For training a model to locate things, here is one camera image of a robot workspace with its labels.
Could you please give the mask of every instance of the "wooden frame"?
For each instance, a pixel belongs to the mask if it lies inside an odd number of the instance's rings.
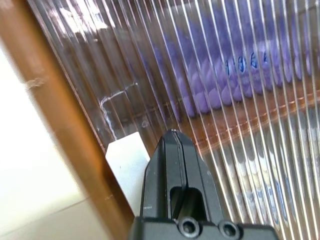
[[[115,240],[126,239],[132,211],[26,1],[0,2],[0,37],[104,226]]]

